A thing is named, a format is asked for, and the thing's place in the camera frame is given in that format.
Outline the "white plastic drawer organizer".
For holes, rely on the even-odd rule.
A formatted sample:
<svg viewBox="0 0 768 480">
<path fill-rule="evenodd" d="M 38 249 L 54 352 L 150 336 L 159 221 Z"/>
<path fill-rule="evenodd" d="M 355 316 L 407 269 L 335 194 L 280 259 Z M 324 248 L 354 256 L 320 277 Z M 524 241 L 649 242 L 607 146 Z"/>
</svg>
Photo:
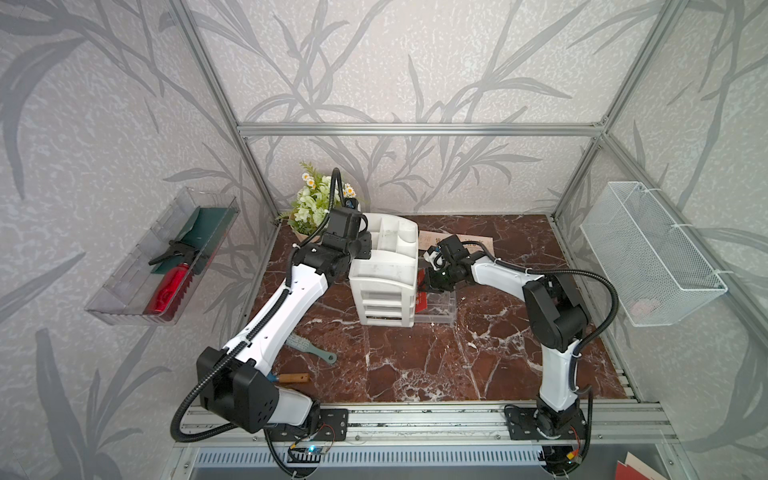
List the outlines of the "white plastic drawer organizer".
<svg viewBox="0 0 768 480">
<path fill-rule="evenodd" d="M 371 257 L 352 261 L 349 281 L 360 323 L 411 328 L 415 323 L 418 225 L 390 214 L 368 213 Z"/>
</svg>

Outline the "beige postcard red characters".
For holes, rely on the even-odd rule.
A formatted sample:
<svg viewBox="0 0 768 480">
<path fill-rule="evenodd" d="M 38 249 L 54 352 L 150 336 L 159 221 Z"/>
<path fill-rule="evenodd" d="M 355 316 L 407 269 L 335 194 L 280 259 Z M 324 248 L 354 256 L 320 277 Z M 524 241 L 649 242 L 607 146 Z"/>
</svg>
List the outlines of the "beige postcard red characters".
<svg viewBox="0 0 768 480">
<path fill-rule="evenodd" d="M 450 236 L 450 233 L 421 230 L 418 235 L 418 249 L 426 251 L 436 246 L 440 241 Z"/>
</svg>

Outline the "beige postcard everything ok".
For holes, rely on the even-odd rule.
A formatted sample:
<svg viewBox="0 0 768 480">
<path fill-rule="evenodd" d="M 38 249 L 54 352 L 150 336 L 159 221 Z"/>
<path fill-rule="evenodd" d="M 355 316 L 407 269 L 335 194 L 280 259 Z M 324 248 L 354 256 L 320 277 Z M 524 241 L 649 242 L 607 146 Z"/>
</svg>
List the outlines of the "beige postcard everything ok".
<svg viewBox="0 0 768 480">
<path fill-rule="evenodd" d="M 459 238 L 470 252 L 486 249 L 492 256 L 495 255 L 493 239 L 491 237 L 460 235 Z"/>
</svg>

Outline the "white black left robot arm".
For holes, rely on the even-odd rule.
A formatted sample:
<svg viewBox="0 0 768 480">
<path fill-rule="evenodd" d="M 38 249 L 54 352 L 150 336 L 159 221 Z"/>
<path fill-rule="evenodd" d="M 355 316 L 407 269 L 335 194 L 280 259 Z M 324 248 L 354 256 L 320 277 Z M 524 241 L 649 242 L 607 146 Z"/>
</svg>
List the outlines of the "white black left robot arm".
<svg viewBox="0 0 768 480">
<path fill-rule="evenodd" d="M 256 433 L 285 427 L 312 434 L 320 407 L 310 397 L 268 379 L 276 357 L 299 321 L 355 259 L 371 257 L 369 232 L 355 239 L 323 235 L 319 244 L 297 249 L 286 278 L 254 318 L 223 347 L 206 348 L 196 362 L 191 399 L 223 419 L 221 426 L 190 434 L 192 442 L 242 429 Z"/>
</svg>

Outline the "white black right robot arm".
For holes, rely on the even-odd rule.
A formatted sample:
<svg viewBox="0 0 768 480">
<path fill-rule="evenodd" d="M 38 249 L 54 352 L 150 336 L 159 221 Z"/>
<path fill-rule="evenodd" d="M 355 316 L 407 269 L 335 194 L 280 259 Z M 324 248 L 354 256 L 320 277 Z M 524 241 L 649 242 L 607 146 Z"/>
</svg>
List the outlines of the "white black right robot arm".
<svg viewBox="0 0 768 480">
<path fill-rule="evenodd" d="M 567 270 L 534 271 L 495 256 L 479 242 L 448 236 L 423 254 L 428 267 L 422 288 L 449 292 L 457 285 L 492 287 L 522 300 L 529 327 L 542 348 L 539 414 L 560 421 L 575 412 L 578 358 L 589 316 Z"/>
</svg>

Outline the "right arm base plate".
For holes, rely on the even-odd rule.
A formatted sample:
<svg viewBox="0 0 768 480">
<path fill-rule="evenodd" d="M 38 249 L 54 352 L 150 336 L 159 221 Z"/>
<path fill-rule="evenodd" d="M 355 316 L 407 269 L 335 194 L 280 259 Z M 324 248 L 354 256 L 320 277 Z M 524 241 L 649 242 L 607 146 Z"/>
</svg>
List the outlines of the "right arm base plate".
<svg viewBox="0 0 768 480">
<path fill-rule="evenodd" d="M 578 404 L 563 411 L 547 405 L 504 406 L 503 415 L 511 440 L 585 440 L 587 420 Z"/>
</svg>

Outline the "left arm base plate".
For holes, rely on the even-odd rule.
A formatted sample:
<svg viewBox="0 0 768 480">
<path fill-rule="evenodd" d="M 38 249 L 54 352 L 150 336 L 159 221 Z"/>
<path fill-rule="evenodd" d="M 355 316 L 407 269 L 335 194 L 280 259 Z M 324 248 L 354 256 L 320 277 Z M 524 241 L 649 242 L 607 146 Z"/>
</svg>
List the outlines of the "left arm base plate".
<svg viewBox="0 0 768 480">
<path fill-rule="evenodd" d="M 345 408 L 313 408 L 300 425 L 274 424 L 265 427 L 265 434 L 273 441 L 300 441 L 313 438 L 320 441 L 344 441 L 349 427 L 350 411 Z"/>
</svg>

